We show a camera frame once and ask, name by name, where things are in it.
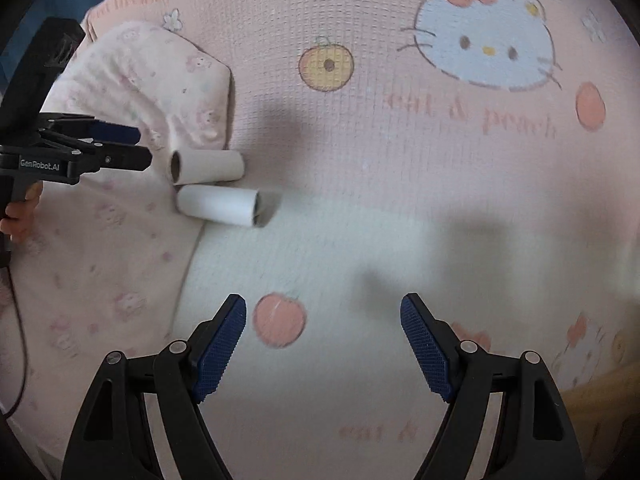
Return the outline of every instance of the bed sheet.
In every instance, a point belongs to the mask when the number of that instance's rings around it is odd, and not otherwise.
[[[189,70],[189,66],[198,66]],[[46,182],[35,229],[12,275],[30,354],[14,422],[61,458],[104,356],[164,348],[203,221],[175,208],[170,153],[226,142],[229,70],[152,23],[124,23],[71,63],[43,109],[137,127],[152,152],[142,172],[103,169]],[[0,399],[13,402],[22,353],[7,282],[0,283]]]
[[[87,42],[131,19],[230,67],[241,185],[282,197],[206,227],[174,325],[247,299],[202,407],[236,480],[413,477],[444,406],[407,292],[562,389],[638,357],[640,48],[608,0],[105,0]]]

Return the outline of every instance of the hello kitty print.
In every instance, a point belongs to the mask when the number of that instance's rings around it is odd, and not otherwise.
[[[566,333],[567,344],[553,360],[550,371],[559,390],[588,383],[596,373],[602,355],[604,329],[580,313]]]
[[[410,46],[460,81],[510,91],[555,81],[554,42],[538,0],[425,0],[409,30]]]

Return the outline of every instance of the finger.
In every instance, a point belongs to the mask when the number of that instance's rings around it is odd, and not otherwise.
[[[4,210],[9,218],[23,219],[33,215],[33,211],[40,203],[40,197],[37,196],[26,202],[11,202]]]
[[[9,236],[19,236],[29,229],[33,223],[25,220],[3,218],[0,220],[0,231]]]
[[[11,234],[11,240],[15,244],[21,244],[31,234],[33,229],[33,218],[28,220],[19,220],[19,225],[16,226],[16,232]]]
[[[26,195],[24,196],[24,199],[29,201],[29,200],[33,200],[34,198],[39,197],[40,195],[42,195],[42,190],[44,189],[44,184],[42,183],[42,181],[38,181],[35,184],[33,184],[28,190]]]
[[[18,234],[11,235],[11,241],[14,244],[21,244],[29,237],[30,234],[31,234],[31,227],[28,227],[20,231]]]

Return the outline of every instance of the white cardboard tube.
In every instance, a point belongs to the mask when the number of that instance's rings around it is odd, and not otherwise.
[[[231,182],[244,175],[244,160],[231,150],[181,148],[172,153],[169,174],[176,186]]]
[[[187,216],[254,227],[260,215],[260,194],[253,189],[193,184],[178,192],[177,207]]]

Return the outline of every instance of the peach print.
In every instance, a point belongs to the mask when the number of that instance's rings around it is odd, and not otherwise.
[[[580,85],[575,95],[575,112],[585,130],[595,132],[602,127],[607,111],[596,85],[591,82]]]
[[[284,348],[305,329],[306,312],[302,304],[277,293],[263,297],[254,310],[254,329],[260,340],[272,348]]]

